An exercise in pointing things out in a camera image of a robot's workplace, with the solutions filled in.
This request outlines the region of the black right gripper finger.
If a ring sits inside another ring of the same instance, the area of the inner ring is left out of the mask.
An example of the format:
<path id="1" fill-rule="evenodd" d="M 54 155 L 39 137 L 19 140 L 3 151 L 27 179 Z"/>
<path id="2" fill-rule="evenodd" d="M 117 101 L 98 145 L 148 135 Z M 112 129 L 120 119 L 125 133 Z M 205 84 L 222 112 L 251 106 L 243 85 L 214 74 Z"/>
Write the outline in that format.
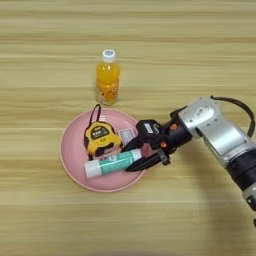
<path id="1" fill-rule="evenodd" d="M 142 146 L 143 146 L 143 143 L 139 140 L 138 137 L 135 137 L 122 148 L 122 151 L 126 152 L 133 149 L 140 149 Z"/>
<path id="2" fill-rule="evenodd" d="M 149 157 L 142 157 L 126 168 L 126 172 L 136 172 L 148 169 L 162 161 L 162 152 L 158 151 Z"/>

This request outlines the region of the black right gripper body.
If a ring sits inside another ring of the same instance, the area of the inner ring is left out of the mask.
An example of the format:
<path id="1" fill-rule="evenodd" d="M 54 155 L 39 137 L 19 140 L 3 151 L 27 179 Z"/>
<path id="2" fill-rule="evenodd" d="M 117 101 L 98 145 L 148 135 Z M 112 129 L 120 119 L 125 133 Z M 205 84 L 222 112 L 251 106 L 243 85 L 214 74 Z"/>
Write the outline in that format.
<path id="1" fill-rule="evenodd" d="M 176 109 L 170 113 L 170 120 L 161 127 L 161 140 L 158 155 L 163 165 L 171 163 L 170 155 L 179 147 L 190 142 L 192 135 L 186 130 L 180 120 L 179 113 L 184 108 Z"/>

